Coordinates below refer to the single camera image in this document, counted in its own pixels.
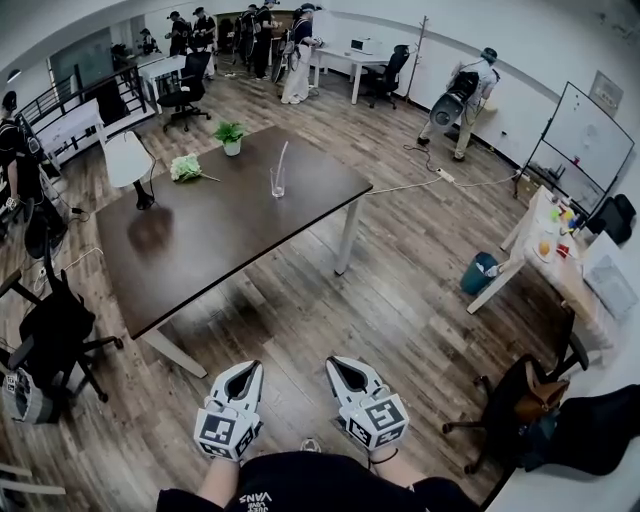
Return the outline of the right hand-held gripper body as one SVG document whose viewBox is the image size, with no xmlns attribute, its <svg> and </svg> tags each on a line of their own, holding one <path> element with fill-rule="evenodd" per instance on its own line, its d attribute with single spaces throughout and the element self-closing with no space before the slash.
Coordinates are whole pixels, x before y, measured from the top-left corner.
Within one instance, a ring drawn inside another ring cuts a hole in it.
<svg viewBox="0 0 640 512">
<path fill-rule="evenodd" d="M 367 396 L 359 405 L 342 406 L 346 432 L 367 451 L 392 445 L 407 432 L 409 416 L 397 393 Z"/>
</svg>

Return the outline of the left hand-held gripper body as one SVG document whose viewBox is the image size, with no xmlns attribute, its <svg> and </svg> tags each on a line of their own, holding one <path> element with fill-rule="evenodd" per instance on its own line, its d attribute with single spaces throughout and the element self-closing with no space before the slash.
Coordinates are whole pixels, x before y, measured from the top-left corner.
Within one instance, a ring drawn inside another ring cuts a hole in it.
<svg viewBox="0 0 640 512">
<path fill-rule="evenodd" d="M 262 425 L 256 412 L 211 399 L 198 410 L 193 439 L 211 458 L 241 461 Z"/>
</svg>

